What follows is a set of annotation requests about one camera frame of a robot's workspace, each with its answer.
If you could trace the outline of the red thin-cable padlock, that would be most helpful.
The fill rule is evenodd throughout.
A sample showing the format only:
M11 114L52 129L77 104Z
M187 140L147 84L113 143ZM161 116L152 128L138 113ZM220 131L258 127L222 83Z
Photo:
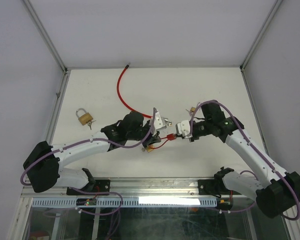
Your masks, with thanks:
M160 137L160 143L163 141L160 145L158 146L154 146L153 144L152 145L155 147L155 150L158 150L162 148L167 142L174 141L174 140L175 140L175 134L171 133L165 137Z

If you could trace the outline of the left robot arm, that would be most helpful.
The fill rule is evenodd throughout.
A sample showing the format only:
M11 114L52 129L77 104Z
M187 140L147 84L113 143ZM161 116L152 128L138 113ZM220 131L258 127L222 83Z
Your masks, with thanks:
M141 113L132 111L122 120L78 142L49 145L47 141L41 141L23 163L24 172L20 181L24 186L32 187L35 193L45 192L52 187L67 187L90 194L96 184L91 172L84 167L77 170L67 168L69 164L118 148L127 149L128 141L147 147L159 139L158 130L163 125L156 109L146 123Z

